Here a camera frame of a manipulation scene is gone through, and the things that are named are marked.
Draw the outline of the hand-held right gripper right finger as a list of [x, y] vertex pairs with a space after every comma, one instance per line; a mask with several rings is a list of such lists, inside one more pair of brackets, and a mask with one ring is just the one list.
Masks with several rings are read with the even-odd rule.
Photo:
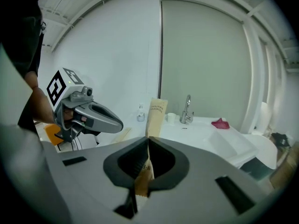
[[149, 149], [154, 171], [169, 170], [150, 182], [140, 224], [252, 224], [278, 199], [211, 152], [162, 138], [150, 138]]

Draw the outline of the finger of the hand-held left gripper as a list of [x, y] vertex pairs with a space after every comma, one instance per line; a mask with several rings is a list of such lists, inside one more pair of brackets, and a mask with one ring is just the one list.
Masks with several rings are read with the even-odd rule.
[[108, 108], [94, 101], [80, 105], [79, 114], [86, 117], [85, 128], [102, 133], [118, 133], [123, 122]]

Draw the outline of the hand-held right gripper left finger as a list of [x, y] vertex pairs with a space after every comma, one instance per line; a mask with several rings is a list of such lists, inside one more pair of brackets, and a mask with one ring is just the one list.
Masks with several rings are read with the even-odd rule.
[[150, 214], [138, 210], [135, 180], [118, 159], [134, 164], [147, 153], [147, 139], [134, 138], [103, 147], [58, 153], [43, 144], [51, 183], [47, 202], [56, 224], [148, 224]]

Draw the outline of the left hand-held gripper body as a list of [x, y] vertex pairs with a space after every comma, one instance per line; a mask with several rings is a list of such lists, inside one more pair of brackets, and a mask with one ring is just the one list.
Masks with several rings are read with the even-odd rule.
[[[58, 69], [47, 86], [47, 94], [54, 122], [60, 127], [60, 131], [54, 133], [57, 138], [72, 142], [81, 133], [94, 136], [100, 134], [86, 129], [83, 116], [75, 111], [80, 105], [93, 101], [93, 89], [86, 86], [75, 71]], [[64, 121], [64, 109], [73, 110], [73, 119]]]

